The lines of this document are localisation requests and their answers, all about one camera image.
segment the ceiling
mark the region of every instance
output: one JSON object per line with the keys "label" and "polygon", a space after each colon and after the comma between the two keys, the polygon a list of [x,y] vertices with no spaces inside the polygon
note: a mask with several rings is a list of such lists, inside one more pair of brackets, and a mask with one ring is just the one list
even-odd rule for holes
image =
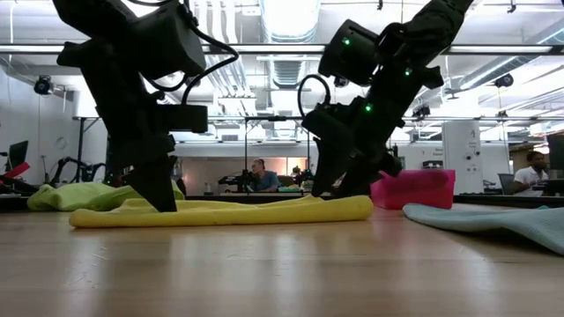
{"label": "ceiling", "polygon": [[[425,0],[409,1],[384,1],[381,11],[376,9],[377,1],[351,1],[351,0],[322,0],[319,11],[318,23],[314,42],[327,43],[339,26],[347,18],[351,18],[368,29],[379,33],[388,23],[409,20],[420,10]],[[193,1],[196,13],[200,14],[204,1]],[[212,1],[207,1],[207,24],[212,29]],[[288,5],[299,3],[288,0]],[[458,44],[531,44],[531,39],[542,33],[548,27],[554,27],[561,23],[564,29],[564,6],[560,0],[521,0],[516,1],[516,10],[507,13],[509,1],[475,1],[472,10],[466,17],[464,25],[456,37]],[[265,34],[261,27],[260,6],[258,0],[234,0],[235,25],[234,30],[240,43],[260,43]],[[292,17],[286,17],[287,21],[293,21]],[[0,43],[62,43],[64,41],[84,41],[87,38],[71,27],[65,25],[56,15],[53,4],[42,0],[0,0]],[[269,77],[269,63],[264,59],[268,56],[243,55],[242,65],[251,91],[256,96],[253,103],[253,114],[297,114],[296,91],[278,91]],[[304,62],[303,73],[315,73],[317,59],[319,56],[310,56]],[[8,62],[7,55],[0,55],[0,63]],[[468,76],[480,70],[484,65],[498,61],[498,56],[439,56],[431,62],[430,66],[441,66],[442,75],[446,82],[454,83],[457,78]],[[433,92],[423,92],[422,100],[418,104],[427,104],[432,108],[432,115],[439,116],[493,116],[500,108],[507,109],[510,116],[532,116],[532,115],[562,115],[558,109],[563,107],[564,95],[558,91],[563,84],[564,72],[560,68],[564,65],[561,56],[540,57],[530,63],[510,71],[515,83],[509,88],[497,89],[485,84],[466,92],[457,93],[453,99],[452,95],[445,93],[444,89]],[[16,77],[25,77],[35,80],[39,75],[51,75],[53,81],[69,90],[87,90],[85,81],[79,71],[56,65],[54,55],[15,55],[11,57],[10,73]],[[167,78],[167,82],[173,83],[178,77]],[[333,101],[348,103],[357,95],[365,91],[356,85],[348,85],[346,88],[335,88],[332,79],[330,84]],[[307,107],[312,107],[323,98],[323,89],[317,83],[306,84],[308,89],[303,93],[304,102]],[[547,101],[539,101],[531,105],[523,104],[527,100],[535,100],[538,96],[553,92]],[[204,80],[203,83],[190,94],[190,102],[199,102],[209,105],[214,103],[214,93],[218,97],[218,89],[214,89],[211,82]],[[172,94],[173,100],[181,97],[181,92]],[[236,114],[236,109],[229,113],[226,107],[211,108],[211,115]],[[269,128],[261,125],[257,137],[263,134],[263,130],[276,129],[282,131],[291,130],[292,127]],[[527,137],[527,127],[530,122],[512,123],[506,127],[506,131],[514,136]],[[497,123],[484,122],[484,126],[496,126]],[[440,124],[418,123],[415,130],[429,136],[440,133]]]}

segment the yellow cloth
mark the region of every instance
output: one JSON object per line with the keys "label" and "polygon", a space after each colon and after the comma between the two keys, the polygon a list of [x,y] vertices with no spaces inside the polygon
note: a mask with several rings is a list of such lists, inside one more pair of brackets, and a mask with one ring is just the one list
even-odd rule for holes
{"label": "yellow cloth", "polygon": [[178,212],[157,212],[144,199],[129,199],[110,212],[77,210],[69,223],[77,228],[291,224],[363,220],[374,210],[366,196],[330,201],[307,196],[257,205],[176,201],[176,206]]}
{"label": "yellow cloth", "polygon": [[[184,195],[174,182],[173,189],[175,199],[184,199]],[[68,184],[55,189],[43,185],[37,193],[27,199],[27,207],[33,211],[77,209],[108,211],[121,206],[130,198],[141,198],[131,186],[113,188],[97,182],[86,182]]]}

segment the person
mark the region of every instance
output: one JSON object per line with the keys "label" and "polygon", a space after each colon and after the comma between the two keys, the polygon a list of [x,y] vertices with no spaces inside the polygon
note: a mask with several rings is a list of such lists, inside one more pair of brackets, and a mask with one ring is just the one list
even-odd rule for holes
{"label": "person", "polygon": [[255,175],[255,181],[250,183],[251,189],[256,192],[263,193],[273,193],[278,191],[278,186],[280,185],[278,176],[273,171],[267,171],[265,169],[263,159],[255,159],[251,169]]}
{"label": "person", "polygon": [[513,195],[519,196],[541,196],[542,190],[533,190],[532,187],[541,181],[548,180],[545,172],[545,154],[539,151],[532,151],[527,154],[529,167],[522,168],[515,173],[513,181]]}

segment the desk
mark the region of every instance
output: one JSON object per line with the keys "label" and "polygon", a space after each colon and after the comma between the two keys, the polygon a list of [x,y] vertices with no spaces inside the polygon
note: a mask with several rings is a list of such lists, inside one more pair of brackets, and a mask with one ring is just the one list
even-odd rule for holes
{"label": "desk", "polygon": [[0,218],[1,316],[564,315],[562,257],[397,211],[366,222],[80,231],[65,213]]}

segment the ceiling duct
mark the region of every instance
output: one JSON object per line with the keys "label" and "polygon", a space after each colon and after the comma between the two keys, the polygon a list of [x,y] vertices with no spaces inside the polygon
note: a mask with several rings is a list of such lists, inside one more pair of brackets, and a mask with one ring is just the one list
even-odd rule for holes
{"label": "ceiling duct", "polygon": [[[562,45],[564,44],[564,19],[549,26],[544,31],[528,39],[524,44],[538,45]],[[515,70],[526,63],[530,63],[539,56],[513,56],[499,57],[484,65],[478,70],[468,74],[454,84],[453,88],[458,87],[458,91],[467,91],[477,88],[483,84],[493,82],[495,79]]]}
{"label": "ceiling duct", "polygon": [[[260,0],[264,41],[267,43],[311,43],[315,38],[320,0]],[[269,72],[279,88],[295,88],[303,61],[270,61]]]}

